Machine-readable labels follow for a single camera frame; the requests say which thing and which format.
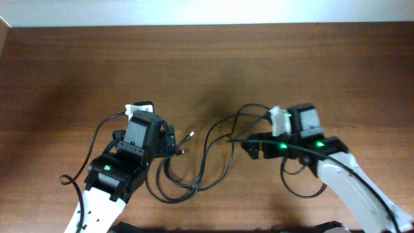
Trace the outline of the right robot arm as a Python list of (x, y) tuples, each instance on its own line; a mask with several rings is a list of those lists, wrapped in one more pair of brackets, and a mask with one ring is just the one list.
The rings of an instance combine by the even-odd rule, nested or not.
[(312, 104), (282, 109), (275, 106), (265, 119), (267, 133), (242, 139), (252, 159), (263, 152), (266, 159), (298, 159), (342, 200), (364, 232), (412, 232), (413, 216), (392, 202), (364, 173), (355, 156), (338, 137), (326, 137)]

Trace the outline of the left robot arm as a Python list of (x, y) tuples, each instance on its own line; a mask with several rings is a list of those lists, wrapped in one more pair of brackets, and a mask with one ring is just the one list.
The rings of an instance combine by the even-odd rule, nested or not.
[(153, 159), (177, 151), (175, 128), (160, 116), (140, 109), (124, 115), (127, 128), (113, 132), (90, 163), (85, 188), (75, 188), (78, 204), (66, 232), (107, 232), (145, 182)]

